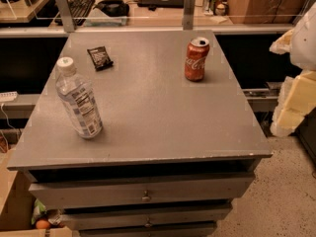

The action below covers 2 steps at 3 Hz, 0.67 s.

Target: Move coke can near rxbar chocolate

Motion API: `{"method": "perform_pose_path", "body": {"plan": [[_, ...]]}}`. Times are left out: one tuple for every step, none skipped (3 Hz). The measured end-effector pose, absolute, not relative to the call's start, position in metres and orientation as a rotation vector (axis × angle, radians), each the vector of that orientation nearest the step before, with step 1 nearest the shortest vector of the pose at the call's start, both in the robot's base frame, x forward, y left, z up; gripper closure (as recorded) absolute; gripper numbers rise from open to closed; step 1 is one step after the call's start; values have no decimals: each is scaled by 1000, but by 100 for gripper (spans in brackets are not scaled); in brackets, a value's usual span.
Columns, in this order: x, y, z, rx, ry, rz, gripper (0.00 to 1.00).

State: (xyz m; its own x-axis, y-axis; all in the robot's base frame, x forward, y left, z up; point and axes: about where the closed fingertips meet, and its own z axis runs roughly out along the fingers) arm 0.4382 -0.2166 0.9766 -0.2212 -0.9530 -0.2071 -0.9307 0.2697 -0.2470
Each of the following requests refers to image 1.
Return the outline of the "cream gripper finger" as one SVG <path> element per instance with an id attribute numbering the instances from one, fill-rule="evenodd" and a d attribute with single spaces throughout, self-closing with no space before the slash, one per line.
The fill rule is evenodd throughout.
<path id="1" fill-rule="evenodd" d="M 315 108 L 316 72 L 302 71 L 295 78 L 286 77 L 278 95 L 271 133 L 289 136 Z"/>
<path id="2" fill-rule="evenodd" d="M 269 51 L 275 54 L 289 53 L 291 49 L 291 38 L 293 30 L 287 31 L 280 38 L 275 40 L 269 48 Z"/>

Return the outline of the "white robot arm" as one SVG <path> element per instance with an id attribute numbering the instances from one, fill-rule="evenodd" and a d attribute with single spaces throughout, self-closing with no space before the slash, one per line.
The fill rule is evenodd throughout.
<path id="1" fill-rule="evenodd" d="M 298 76 L 284 79 L 273 114 L 271 133 L 285 137 L 316 108 L 316 3 L 293 29 L 272 43 L 270 52 L 288 52 L 290 62 L 301 69 Z"/>

